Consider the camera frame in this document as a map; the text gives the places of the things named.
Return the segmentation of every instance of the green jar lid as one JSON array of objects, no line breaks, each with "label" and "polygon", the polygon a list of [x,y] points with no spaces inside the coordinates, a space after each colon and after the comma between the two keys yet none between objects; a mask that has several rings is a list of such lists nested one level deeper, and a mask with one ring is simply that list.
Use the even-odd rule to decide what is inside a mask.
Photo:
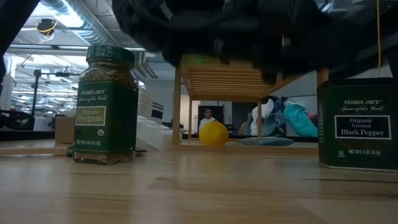
[{"label": "green jar lid", "polygon": [[134,66],[134,54],[122,47],[112,45],[92,45],[88,47],[86,61],[102,58],[126,62]]}]

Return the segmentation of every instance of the yellow ball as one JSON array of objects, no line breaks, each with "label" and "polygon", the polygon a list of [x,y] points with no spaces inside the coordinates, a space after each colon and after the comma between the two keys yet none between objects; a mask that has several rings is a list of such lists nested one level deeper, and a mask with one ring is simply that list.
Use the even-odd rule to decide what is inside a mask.
[{"label": "yellow ball", "polygon": [[223,146],[228,140],[228,130],[217,121],[206,123],[199,131],[199,140],[205,146]]}]

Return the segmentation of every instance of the fluorescent light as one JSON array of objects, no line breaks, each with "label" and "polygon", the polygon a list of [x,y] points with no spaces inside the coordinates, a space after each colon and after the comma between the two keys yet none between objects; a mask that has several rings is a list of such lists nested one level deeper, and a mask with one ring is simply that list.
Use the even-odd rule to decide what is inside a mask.
[{"label": "fluorescent light", "polygon": [[145,89],[145,83],[143,83],[142,81],[138,81],[138,86]]},{"label": "fluorescent light", "polygon": [[333,4],[332,4],[332,3],[326,4],[326,6],[323,7],[322,12],[326,12],[326,11],[329,10],[331,7],[333,7]]},{"label": "fluorescent light", "polygon": [[125,49],[130,51],[146,51],[143,47],[125,47]]},{"label": "fluorescent light", "polygon": [[21,28],[21,31],[37,30],[37,28]]},{"label": "fluorescent light", "polygon": [[53,49],[51,45],[40,45],[40,44],[11,44],[10,48],[18,49]]},{"label": "fluorescent light", "polygon": [[49,75],[49,79],[53,81],[61,81],[61,78],[56,77],[55,75]]},{"label": "fluorescent light", "polygon": [[29,100],[29,99],[30,99],[30,98],[27,97],[27,96],[20,96],[20,97],[18,97],[18,98],[20,98],[20,99],[22,99],[22,100]]},{"label": "fluorescent light", "polygon": [[155,57],[155,56],[156,56],[156,54],[145,52],[145,57]]},{"label": "fluorescent light", "polygon": [[70,80],[70,79],[68,79],[68,78],[65,78],[65,77],[61,77],[61,79],[62,79],[63,81],[65,81],[65,82],[68,82],[68,83],[73,82],[72,80]]},{"label": "fluorescent light", "polygon": [[[33,91],[12,91],[15,94],[34,94]],[[73,96],[77,95],[77,92],[45,92],[45,91],[38,91],[38,95],[58,95],[58,96]]]},{"label": "fluorescent light", "polygon": [[86,46],[58,46],[62,50],[87,50]]},{"label": "fluorescent light", "polygon": [[72,99],[70,99],[70,98],[61,98],[61,97],[57,97],[57,98],[55,98],[55,100],[57,100],[57,101],[72,101]]}]

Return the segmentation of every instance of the wooden table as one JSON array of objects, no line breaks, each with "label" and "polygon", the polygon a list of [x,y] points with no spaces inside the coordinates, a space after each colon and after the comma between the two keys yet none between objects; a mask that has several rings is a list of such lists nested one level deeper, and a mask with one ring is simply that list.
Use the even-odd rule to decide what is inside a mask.
[{"label": "wooden table", "polygon": [[397,174],[316,157],[149,151],[114,166],[0,157],[0,223],[393,224]]},{"label": "wooden table", "polygon": [[54,139],[1,141],[0,156],[53,154],[65,156],[70,144],[56,143]]}]

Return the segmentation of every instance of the man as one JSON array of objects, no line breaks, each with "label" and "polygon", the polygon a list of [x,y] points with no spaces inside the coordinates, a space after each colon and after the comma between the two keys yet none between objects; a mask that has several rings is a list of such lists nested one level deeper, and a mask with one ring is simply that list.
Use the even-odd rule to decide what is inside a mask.
[{"label": "man", "polygon": [[210,110],[210,109],[207,109],[206,112],[205,112],[205,118],[203,118],[203,119],[200,121],[200,124],[199,124],[199,131],[201,130],[202,127],[204,127],[205,124],[207,124],[207,123],[209,123],[209,122],[212,122],[212,121],[216,121],[216,119],[215,119],[214,117],[211,116],[211,110]]}]

